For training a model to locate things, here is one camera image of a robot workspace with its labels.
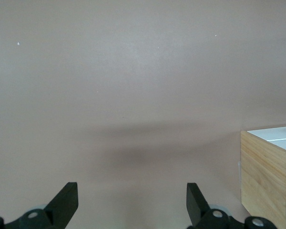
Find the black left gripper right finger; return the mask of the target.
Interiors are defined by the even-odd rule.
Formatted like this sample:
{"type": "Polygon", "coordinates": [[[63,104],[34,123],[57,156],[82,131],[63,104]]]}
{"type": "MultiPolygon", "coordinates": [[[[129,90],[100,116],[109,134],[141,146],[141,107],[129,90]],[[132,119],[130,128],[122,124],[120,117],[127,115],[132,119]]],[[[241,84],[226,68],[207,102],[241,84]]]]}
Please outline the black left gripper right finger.
{"type": "Polygon", "coordinates": [[[239,222],[223,210],[211,208],[196,183],[187,183],[186,208],[192,223],[190,229],[275,229],[263,217],[247,217],[239,222]]]}

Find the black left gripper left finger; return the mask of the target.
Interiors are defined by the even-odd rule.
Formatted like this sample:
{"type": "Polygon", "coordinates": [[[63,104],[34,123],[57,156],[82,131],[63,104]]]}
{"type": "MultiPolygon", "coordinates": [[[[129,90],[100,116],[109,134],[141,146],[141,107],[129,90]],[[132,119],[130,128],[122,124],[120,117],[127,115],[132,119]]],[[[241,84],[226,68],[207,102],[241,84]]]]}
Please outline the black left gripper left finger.
{"type": "Polygon", "coordinates": [[[0,229],[64,229],[77,209],[78,184],[68,182],[44,208],[27,211],[10,223],[0,217],[0,229]]]}

